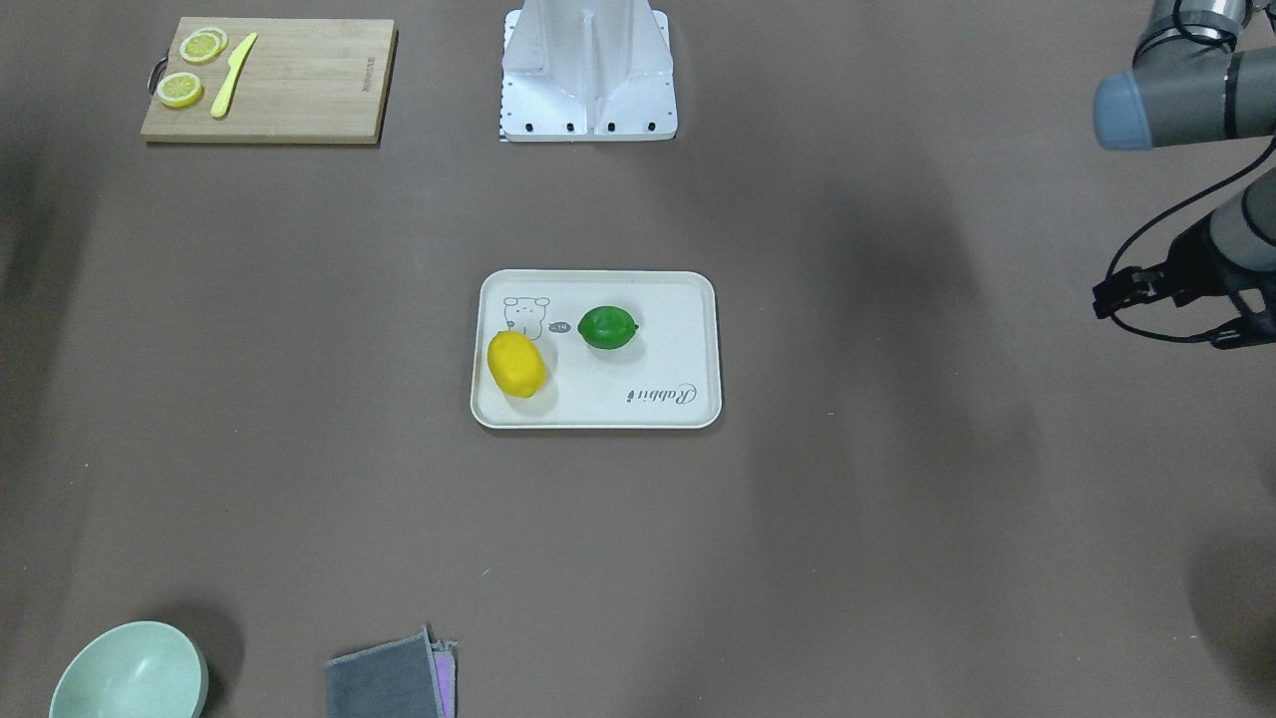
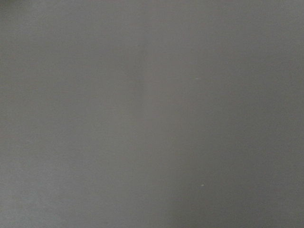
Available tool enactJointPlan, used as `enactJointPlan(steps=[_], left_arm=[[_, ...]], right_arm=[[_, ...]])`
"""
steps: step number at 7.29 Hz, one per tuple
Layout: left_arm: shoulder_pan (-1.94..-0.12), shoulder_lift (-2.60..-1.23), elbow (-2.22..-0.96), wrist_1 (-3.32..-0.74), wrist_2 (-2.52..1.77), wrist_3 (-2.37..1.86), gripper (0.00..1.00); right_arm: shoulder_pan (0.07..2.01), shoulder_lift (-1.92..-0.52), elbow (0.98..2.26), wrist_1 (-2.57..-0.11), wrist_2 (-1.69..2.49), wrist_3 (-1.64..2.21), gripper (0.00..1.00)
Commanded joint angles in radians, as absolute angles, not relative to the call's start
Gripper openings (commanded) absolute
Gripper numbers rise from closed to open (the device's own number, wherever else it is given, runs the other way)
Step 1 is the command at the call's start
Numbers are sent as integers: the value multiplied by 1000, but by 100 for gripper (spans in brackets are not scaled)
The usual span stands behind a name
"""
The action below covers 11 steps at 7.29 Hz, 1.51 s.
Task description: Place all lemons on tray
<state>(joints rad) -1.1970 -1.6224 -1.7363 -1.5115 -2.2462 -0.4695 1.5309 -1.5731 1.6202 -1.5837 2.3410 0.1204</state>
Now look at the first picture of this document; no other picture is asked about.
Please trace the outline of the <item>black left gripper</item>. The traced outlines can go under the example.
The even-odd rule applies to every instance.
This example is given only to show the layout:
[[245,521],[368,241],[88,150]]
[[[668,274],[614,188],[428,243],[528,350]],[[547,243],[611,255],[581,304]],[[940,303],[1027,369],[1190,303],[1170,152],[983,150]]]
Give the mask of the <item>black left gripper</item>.
[[1091,289],[1100,321],[1136,305],[1170,300],[1176,309],[1198,298],[1229,298],[1238,318],[1208,333],[1216,349],[1275,342],[1273,228],[1215,216],[1192,224],[1171,242],[1168,261],[1127,265]]

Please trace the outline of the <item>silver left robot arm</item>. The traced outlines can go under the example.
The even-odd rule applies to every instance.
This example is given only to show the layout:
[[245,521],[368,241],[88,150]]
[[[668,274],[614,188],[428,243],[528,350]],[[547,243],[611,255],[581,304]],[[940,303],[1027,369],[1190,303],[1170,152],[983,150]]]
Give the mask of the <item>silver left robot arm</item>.
[[[1275,55],[1238,48],[1250,18],[1271,1],[1157,1],[1131,69],[1100,82],[1094,129],[1108,150],[1152,150],[1236,138],[1272,138]],[[1111,261],[1094,287],[1094,312],[1171,300],[1228,298],[1235,318],[1185,335],[1217,349],[1275,339],[1275,179],[1267,170],[1239,195],[1187,227],[1152,267]]]

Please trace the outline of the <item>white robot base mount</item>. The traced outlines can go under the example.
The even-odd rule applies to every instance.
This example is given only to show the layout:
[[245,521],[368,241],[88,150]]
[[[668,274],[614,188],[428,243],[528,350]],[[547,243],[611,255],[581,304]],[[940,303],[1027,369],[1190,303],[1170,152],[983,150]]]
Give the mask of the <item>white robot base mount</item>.
[[524,1],[501,32],[501,142],[678,135],[670,23],[649,3]]

